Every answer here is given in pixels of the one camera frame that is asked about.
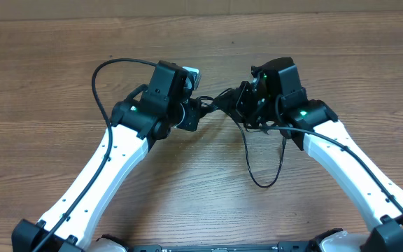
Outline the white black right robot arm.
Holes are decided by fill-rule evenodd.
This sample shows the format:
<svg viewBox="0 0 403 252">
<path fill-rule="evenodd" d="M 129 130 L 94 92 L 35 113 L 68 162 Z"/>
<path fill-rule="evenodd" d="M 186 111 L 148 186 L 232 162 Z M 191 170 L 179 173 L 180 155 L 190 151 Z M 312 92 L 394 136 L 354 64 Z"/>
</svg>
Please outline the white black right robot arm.
<svg viewBox="0 0 403 252">
<path fill-rule="evenodd" d="M 235 106 L 243 126 L 278 130 L 316 160 L 358 209 L 368 234 L 330 230 L 312 241 L 314 251 L 403 251 L 403 189 L 354 142 L 338 115 L 308 99 L 290 57 L 252 66 L 253 80 L 239 89 Z"/>
</svg>

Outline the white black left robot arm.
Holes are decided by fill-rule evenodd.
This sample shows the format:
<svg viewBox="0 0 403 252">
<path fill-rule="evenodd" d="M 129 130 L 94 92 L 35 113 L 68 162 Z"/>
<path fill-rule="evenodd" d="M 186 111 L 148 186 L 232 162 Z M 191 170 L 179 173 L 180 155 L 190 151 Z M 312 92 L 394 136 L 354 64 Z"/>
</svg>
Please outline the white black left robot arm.
<svg viewBox="0 0 403 252">
<path fill-rule="evenodd" d="M 148 84 L 103 113 L 106 131 L 94 155 L 62 197 L 36 223 L 21 220 L 11 241 L 14 251 L 128 251 L 119 239 L 93 234 L 106 207 L 154 143 L 172 128 L 195 131 L 200 103 L 198 69 L 160 61 Z"/>
</svg>

